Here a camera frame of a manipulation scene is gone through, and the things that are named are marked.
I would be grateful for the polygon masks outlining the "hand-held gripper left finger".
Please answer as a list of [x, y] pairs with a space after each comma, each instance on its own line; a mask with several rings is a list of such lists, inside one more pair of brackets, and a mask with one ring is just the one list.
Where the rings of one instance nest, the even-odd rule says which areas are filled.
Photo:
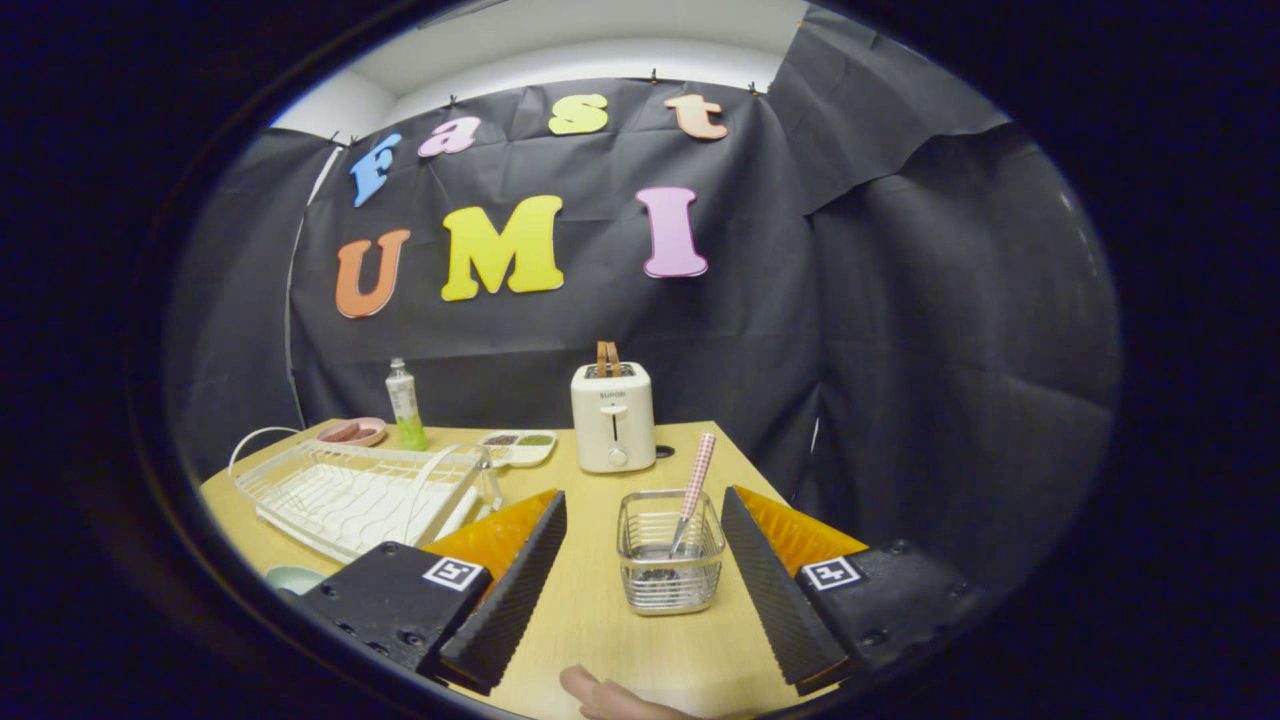
[[298, 606], [389, 661], [490, 694], [500, 684], [567, 533], [549, 489], [416, 547], [384, 541]]

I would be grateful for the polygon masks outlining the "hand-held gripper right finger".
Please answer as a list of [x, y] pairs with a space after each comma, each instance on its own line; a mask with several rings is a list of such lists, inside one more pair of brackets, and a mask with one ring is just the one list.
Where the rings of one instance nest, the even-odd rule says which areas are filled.
[[799, 694], [868, 685], [969, 625], [986, 593], [919, 546], [867, 544], [731, 486], [724, 537], [785, 682]]

